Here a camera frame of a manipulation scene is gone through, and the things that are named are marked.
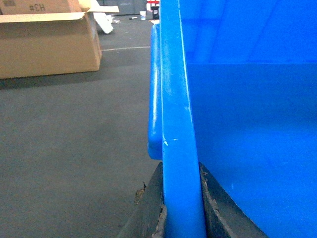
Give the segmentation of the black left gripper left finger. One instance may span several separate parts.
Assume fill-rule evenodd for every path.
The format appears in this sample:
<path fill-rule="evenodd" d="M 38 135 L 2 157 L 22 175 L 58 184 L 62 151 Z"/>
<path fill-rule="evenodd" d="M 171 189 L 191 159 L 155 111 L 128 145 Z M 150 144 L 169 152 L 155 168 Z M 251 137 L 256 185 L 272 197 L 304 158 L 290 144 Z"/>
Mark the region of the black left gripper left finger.
<path fill-rule="evenodd" d="M 155 169 L 131 217 L 120 230 L 118 238 L 164 238 L 167 207 L 163 197 L 163 166 Z"/>

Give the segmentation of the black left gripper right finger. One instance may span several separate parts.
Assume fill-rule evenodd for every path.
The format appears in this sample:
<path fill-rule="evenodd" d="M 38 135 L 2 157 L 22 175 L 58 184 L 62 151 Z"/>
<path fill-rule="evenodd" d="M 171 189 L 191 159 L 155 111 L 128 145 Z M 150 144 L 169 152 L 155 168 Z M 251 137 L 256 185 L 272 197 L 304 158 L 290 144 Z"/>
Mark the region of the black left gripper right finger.
<path fill-rule="evenodd" d="M 202 163 L 199 169 L 207 237 L 266 238 Z"/>

